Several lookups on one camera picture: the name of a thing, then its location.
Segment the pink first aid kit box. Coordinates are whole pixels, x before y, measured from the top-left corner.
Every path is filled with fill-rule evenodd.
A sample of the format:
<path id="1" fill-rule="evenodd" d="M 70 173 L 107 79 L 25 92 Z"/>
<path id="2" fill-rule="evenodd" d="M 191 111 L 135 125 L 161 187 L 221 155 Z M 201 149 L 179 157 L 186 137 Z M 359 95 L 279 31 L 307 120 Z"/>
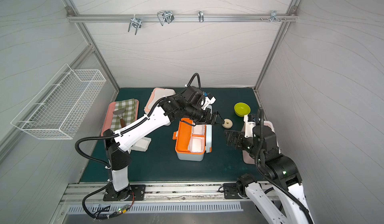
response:
<path id="1" fill-rule="evenodd" d="M 253 128 L 253 137 L 244 139 L 243 161 L 246 164 L 254 163 L 256 152 L 260 144 L 260 137 L 261 137 L 261 127 L 260 125 L 256 125 Z M 260 153 L 261 157 L 263 156 L 263 151 L 268 152 L 267 156 L 275 151 L 279 153 L 279 147 L 277 144 L 275 129 L 272 122 L 264 121 L 263 137 L 264 137 L 264 141 L 263 141 L 263 145 Z"/>

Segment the blue orange first aid kit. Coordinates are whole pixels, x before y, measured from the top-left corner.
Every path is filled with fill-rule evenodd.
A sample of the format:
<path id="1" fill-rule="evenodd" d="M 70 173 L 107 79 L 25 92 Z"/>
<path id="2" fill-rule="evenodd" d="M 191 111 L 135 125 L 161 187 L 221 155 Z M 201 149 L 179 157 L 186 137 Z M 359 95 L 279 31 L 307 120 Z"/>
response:
<path id="1" fill-rule="evenodd" d="M 212 125 L 195 125 L 188 118 L 179 122 L 177 132 L 173 133 L 176 140 L 175 151 L 181 161 L 201 162 L 205 153 L 212 152 L 213 127 Z"/>

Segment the white peach first aid kit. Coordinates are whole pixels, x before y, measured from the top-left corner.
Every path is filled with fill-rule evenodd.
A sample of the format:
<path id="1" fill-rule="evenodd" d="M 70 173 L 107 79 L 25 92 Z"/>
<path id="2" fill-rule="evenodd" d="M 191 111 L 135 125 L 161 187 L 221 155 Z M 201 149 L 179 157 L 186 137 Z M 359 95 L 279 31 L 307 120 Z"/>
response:
<path id="1" fill-rule="evenodd" d="M 156 101 L 158 101 L 159 99 L 163 98 L 163 97 L 168 97 L 168 96 L 172 96 L 172 95 L 175 95 L 176 92 L 175 90 L 173 89 L 163 89 L 163 88 L 154 88 L 152 93 L 151 93 L 151 96 L 144 108 L 144 112 L 145 114 L 149 114 L 151 108 L 153 107 L 153 105 L 155 104 Z"/>

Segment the white gauze packet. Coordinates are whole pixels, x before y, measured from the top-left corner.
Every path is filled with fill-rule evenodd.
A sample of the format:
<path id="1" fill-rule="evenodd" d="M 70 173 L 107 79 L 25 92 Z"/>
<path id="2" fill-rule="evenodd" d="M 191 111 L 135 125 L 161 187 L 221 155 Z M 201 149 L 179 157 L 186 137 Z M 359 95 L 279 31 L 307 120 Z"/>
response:
<path id="1" fill-rule="evenodd" d="M 131 150 L 138 152 L 146 152 L 151 143 L 151 140 L 151 138 L 143 137 L 131 147 Z"/>
<path id="2" fill-rule="evenodd" d="M 205 150 L 205 132 L 206 127 L 203 125 L 192 127 L 191 138 L 188 145 L 188 150 L 191 153 L 202 153 Z"/>

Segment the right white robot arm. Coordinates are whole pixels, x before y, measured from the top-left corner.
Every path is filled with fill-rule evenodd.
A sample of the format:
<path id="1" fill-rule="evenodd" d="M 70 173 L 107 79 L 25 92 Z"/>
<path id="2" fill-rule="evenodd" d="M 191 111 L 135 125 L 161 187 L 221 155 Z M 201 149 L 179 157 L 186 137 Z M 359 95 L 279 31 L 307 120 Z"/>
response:
<path id="1" fill-rule="evenodd" d="M 250 137 L 245 132 L 225 131 L 227 144 L 246 151 L 254 160 L 257 171 L 272 185 L 282 204 L 280 210 L 267 196 L 261 184 L 251 174 L 238 177 L 239 197 L 253 201 L 270 224 L 312 224 L 304 194 L 302 178 L 292 159 L 280 153 L 272 128 L 256 125 Z"/>

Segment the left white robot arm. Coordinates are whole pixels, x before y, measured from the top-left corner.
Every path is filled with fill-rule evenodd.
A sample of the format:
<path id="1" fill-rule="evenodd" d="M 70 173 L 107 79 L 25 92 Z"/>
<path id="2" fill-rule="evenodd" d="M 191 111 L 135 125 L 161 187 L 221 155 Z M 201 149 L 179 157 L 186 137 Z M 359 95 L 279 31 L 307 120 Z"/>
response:
<path id="1" fill-rule="evenodd" d="M 212 111 L 215 97 L 194 86 L 185 87 L 180 93 L 157 100 L 148 114 L 132 124 L 103 135 L 108 160 L 97 160 L 109 171 L 108 188 L 117 193 L 129 187 L 128 167 L 131 163 L 130 150 L 133 145 L 154 130 L 170 125 L 173 121 L 187 118 L 194 125 L 217 124 L 219 113 Z"/>

